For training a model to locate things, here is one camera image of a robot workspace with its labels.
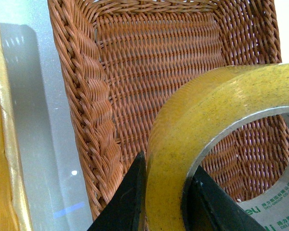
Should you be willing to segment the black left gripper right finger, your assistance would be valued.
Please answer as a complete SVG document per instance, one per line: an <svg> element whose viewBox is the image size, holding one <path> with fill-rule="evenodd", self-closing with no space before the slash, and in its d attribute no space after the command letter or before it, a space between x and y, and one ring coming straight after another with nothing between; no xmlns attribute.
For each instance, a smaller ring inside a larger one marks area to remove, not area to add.
<svg viewBox="0 0 289 231"><path fill-rule="evenodd" d="M183 191L187 231L263 231L211 176L199 166Z"/></svg>

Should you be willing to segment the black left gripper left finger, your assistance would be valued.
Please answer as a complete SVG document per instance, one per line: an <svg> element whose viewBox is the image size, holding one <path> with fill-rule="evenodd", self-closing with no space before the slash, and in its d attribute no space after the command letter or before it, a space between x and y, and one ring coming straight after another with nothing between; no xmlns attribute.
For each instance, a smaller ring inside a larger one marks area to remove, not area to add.
<svg viewBox="0 0 289 231"><path fill-rule="evenodd" d="M139 152L113 198L88 228L90 231L145 230L145 154Z"/></svg>

